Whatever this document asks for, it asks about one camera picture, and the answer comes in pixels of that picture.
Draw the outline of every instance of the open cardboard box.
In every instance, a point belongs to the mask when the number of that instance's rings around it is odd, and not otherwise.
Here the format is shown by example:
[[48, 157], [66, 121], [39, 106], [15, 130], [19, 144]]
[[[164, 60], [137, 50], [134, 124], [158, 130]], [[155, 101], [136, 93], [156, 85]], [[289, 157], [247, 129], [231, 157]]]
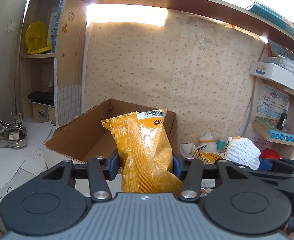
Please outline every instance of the open cardboard box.
[[[155, 110], [148, 106], [108, 99], [90, 109], [72, 122], [56, 129], [46, 147], [80, 162], [87, 162], [97, 156], [108, 157], [117, 149], [109, 130], [101, 120], [131, 112]], [[168, 111], [164, 128], [173, 150], [178, 150], [176, 113]]]

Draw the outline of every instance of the wallpaper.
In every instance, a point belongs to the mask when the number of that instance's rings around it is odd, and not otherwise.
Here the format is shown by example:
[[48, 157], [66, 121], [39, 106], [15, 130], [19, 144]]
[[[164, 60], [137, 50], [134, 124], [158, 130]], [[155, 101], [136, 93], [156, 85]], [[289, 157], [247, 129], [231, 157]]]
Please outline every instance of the wallpaper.
[[84, 110], [108, 98], [177, 113], [178, 143], [234, 137], [253, 90], [250, 64], [264, 43], [190, 13], [168, 10], [164, 27], [93, 23]]

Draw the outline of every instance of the white logo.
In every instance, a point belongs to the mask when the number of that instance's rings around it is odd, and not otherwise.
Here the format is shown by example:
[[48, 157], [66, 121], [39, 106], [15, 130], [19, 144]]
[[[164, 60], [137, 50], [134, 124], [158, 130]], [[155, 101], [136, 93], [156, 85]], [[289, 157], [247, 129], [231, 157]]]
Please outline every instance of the white logo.
[[142, 197], [140, 197], [142, 200], [147, 201], [148, 199], [150, 199], [150, 197], [148, 197], [147, 195], [143, 195]]

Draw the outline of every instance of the silver clamp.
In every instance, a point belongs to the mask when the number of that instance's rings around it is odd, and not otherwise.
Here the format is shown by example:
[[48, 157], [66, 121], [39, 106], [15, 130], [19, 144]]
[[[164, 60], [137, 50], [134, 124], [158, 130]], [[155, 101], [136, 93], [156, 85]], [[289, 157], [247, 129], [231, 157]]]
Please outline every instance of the silver clamp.
[[10, 122], [5, 123], [0, 120], [3, 132], [0, 132], [0, 147], [18, 148], [27, 145], [27, 129], [22, 126], [22, 113], [11, 113]]

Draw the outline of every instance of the transparent plastic box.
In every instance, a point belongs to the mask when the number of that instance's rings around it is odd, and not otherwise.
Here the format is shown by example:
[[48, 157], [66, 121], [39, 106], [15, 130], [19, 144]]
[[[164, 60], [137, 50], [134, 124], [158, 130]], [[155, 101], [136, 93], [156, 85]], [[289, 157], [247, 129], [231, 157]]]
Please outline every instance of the transparent plastic box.
[[289, 58], [265, 57], [263, 62], [274, 63], [294, 74], [294, 61]]

